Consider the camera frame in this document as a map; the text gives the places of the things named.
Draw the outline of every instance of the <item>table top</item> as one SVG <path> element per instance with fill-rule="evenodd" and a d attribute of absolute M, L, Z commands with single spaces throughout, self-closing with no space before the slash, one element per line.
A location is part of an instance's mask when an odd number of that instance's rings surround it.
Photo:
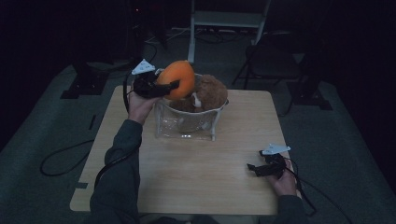
<path fill-rule="evenodd" d="M 216 126 L 216 141 L 156 138 L 151 111 L 139 150 L 140 213 L 276 214 L 271 186 L 247 168 L 247 163 L 264 164 L 258 152 L 270 143 L 285 146 L 271 94 L 229 90 L 228 99 Z M 72 210 L 90 211 L 94 179 L 126 118 L 122 87 L 117 87 L 78 181 L 86 188 L 75 190 Z"/>

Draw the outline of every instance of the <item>human arm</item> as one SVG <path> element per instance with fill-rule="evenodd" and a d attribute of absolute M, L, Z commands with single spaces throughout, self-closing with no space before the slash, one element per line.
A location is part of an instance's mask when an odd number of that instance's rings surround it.
<path fill-rule="evenodd" d="M 146 100 L 131 93 L 129 115 L 113 146 L 105 155 L 105 164 L 123 158 L 106 170 L 91 197 L 91 215 L 85 223 L 138 223 L 137 196 L 140 184 L 138 150 L 143 124 L 158 98 Z"/>
<path fill-rule="evenodd" d="M 285 160 L 290 169 L 290 162 Z M 309 223 L 305 215 L 304 205 L 297 196 L 294 174 L 288 169 L 280 178 L 276 175 L 266 177 L 278 196 L 277 217 L 274 224 L 305 224 Z"/>

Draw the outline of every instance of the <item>orange pumpkin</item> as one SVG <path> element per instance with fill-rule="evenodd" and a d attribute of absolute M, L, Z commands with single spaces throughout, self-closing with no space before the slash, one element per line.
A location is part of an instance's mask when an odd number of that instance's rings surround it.
<path fill-rule="evenodd" d="M 171 90 L 169 95 L 164 96 L 168 100 L 179 100 L 192 92 L 195 85 L 195 74 L 188 61 L 175 61 L 169 64 L 158 76 L 157 83 L 166 85 L 180 80 L 177 89 Z"/>

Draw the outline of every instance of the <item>sleeve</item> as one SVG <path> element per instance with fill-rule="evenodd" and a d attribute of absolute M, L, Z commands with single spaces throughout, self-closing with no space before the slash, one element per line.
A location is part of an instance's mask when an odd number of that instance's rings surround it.
<path fill-rule="evenodd" d="M 278 199 L 277 217 L 274 224 L 306 224 L 308 218 L 305 215 L 304 205 L 301 198 L 294 195 L 283 195 Z"/>
<path fill-rule="evenodd" d="M 114 137 L 105 164 L 133 153 L 103 173 L 91 196 L 91 214 L 84 223 L 139 223 L 137 196 L 140 184 L 139 154 L 143 127 L 125 120 Z"/>

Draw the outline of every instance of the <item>transparent bin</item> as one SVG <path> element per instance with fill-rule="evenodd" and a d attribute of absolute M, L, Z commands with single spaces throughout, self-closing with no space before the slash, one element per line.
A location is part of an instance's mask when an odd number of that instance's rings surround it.
<path fill-rule="evenodd" d="M 199 81 L 200 76 L 195 74 L 196 81 Z M 228 100 L 220 108 L 200 113 L 175 110 L 169 103 L 170 101 L 161 99 L 155 104 L 156 137 L 216 140 L 216 124 Z"/>

